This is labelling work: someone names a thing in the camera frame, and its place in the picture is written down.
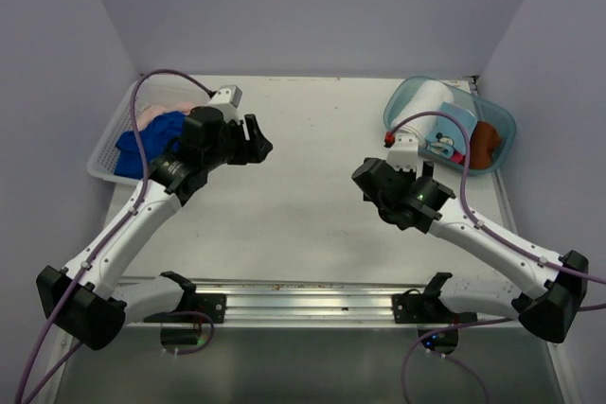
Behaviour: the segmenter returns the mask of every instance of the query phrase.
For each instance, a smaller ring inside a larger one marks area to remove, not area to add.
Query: light blue towel
[[[440,111],[445,114],[450,114],[456,118],[465,128],[465,131],[472,137],[477,118],[467,109],[459,108],[451,103],[442,103]],[[448,118],[438,117],[436,126],[429,134],[425,136],[427,141],[427,149],[437,153],[444,158],[451,158],[458,151],[461,155],[465,155],[465,139],[459,128]]]

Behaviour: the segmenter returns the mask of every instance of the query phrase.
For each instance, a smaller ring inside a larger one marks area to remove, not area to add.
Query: white table
[[[436,272],[501,276],[447,242],[384,223],[351,181],[365,157],[386,155],[383,109],[400,79],[199,79],[240,86],[241,113],[257,115],[274,151],[261,165],[213,171],[126,276],[402,284]],[[435,178],[458,193],[459,172],[437,165]],[[108,219],[132,192],[116,186]],[[470,204],[502,223],[497,194],[490,175],[469,179]]]

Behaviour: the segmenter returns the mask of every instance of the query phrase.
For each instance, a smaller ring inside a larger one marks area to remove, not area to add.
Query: white towel
[[[417,92],[408,101],[401,113],[391,122],[394,128],[405,118],[425,111],[439,111],[442,103],[452,103],[455,100],[453,93],[446,85],[437,80],[423,82]],[[425,148],[425,136],[434,128],[437,119],[434,115],[426,115],[408,122],[399,132],[411,132],[419,140],[419,146]]]

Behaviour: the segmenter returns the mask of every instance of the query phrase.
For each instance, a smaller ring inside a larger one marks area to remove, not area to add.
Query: gray wall
[[[522,0],[103,0],[138,69],[477,74]]]
[[[521,234],[606,276],[606,0],[525,0],[481,80],[518,122],[504,174]],[[605,330],[606,313],[581,314],[565,343],[587,403],[606,395]]]
[[[36,275],[102,223],[110,187],[86,174],[86,160],[135,73],[99,0],[0,9],[0,402],[12,402],[44,321]]]

